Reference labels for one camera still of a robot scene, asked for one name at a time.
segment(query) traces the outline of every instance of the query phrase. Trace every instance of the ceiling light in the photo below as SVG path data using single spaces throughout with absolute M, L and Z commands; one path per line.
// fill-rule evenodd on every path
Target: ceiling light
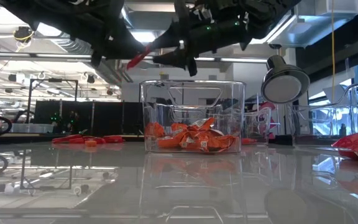
M 261 58 L 221 58 L 221 62 L 266 63 L 266 61 L 266 59 Z
M 37 31 L 40 32 L 42 35 L 49 36 L 49 37 L 56 37 L 62 34 L 62 31 L 52 26 L 46 25 L 42 22 L 40 22 Z
M 59 91 L 59 90 L 56 90 L 56 89 L 53 89 L 53 88 L 49 88 L 49 89 L 47 89 L 47 93 L 59 95 L 59 94 L 60 94 L 60 91 Z
M 149 43 L 155 40 L 155 34 L 151 31 L 132 31 L 131 34 L 139 42 Z
M 201 62 L 213 62 L 215 61 L 215 58 L 213 57 L 198 57 L 195 58 L 196 61 L 201 61 Z
M 272 103 L 291 103 L 308 91 L 309 76 L 294 65 L 287 65 L 279 55 L 267 60 L 267 72 L 262 83 L 262 96 Z

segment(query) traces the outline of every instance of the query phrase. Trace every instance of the black robotic arm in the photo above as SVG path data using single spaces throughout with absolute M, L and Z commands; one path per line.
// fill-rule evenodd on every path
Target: black robotic arm
M 173 52 L 154 57 L 155 63 L 188 69 L 197 74 L 195 58 L 204 52 L 240 43 L 245 50 L 252 39 L 264 38 L 280 19 L 301 0 L 196 0 L 186 7 L 175 0 L 179 18 L 147 47 L 176 47 Z M 146 54 L 120 18 L 124 0 L 0 0 L 0 5 L 37 30 L 40 22 L 92 45 L 93 64 L 107 59 L 130 59 Z

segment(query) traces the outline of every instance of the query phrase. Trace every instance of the air duct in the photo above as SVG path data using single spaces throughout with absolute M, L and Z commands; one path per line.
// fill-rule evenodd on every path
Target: air duct
M 61 37 L 69 38 L 68 34 L 63 34 Z M 78 54 L 78 55 L 91 55 L 93 50 L 91 46 L 79 39 L 72 41 L 70 39 L 60 39 L 60 40 L 51 40 L 64 50 L 66 50 L 69 54 Z M 86 65 L 92 67 L 90 62 L 85 62 Z M 117 70 L 113 69 L 113 67 L 109 66 L 108 62 L 105 59 L 102 59 L 100 65 L 95 68 L 98 72 L 98 75 L 104 79 L 108 84 L 118 85 L 121 82 L 120 74 Z

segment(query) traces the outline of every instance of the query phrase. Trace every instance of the black partition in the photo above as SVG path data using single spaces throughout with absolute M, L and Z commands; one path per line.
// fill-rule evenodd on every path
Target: black partition
M 71 120 L 74 122 L 73 133 L 88 130 L 86 134 L 91 134 L 92 130 L 92 101 L 62 102 L 62 120 L 68 124 Z
M 51 117 L 59 114 L 59 101 L 37 101 L 35 104 L 34 123 L 35 124 L 51 124 Z
M 142 103 L 123 102 L 124 114 L 122 134 L 138 134 L 143 132 L 143 108 Z
M 93 135 L 122 134 L 122 103 L 95 102 Z

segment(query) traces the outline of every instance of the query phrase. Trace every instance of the orange wrapper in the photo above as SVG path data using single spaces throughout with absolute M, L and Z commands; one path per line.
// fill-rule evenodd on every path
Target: orange wrapper
M 214 123 L 214 118 L 201 119 L 194 122 L 188 127 L 189 131 L 207 131 L 211 129 L 211 125 Z
M 197 133 L 197 137 L 193 138 L 190 133 L 191 131 L 186 133 L 180 142 L 180 146 L 187 150 L 208 152 L 209 137 L 205 133 Z
M 145 135 L 146 136 L 154 136 L 154 137 L 164 137 L 164 128 L 158 124 L 157 122 L 149 123 L 145 128 Z
M 216 149 L 229 148 L 234 140 L 236 140 L 236 138 L 231 135 L 210 138 L 208 141 L 208 148 L 213 151 L 216 151 Z
M 159 147 L 177 147 L 180 146 L 181 140 L 186 135 L 187 130 L 186 129 L 178 129 L 174 132 L 172 132 L 172 137 L 167 136 L 164 138 L 157 139 L 157 145 Z
M 173 123 L 171 125 L 172 131 L 177 131 L 179 129 L 187 129 L 187 125 L 181 123 Z

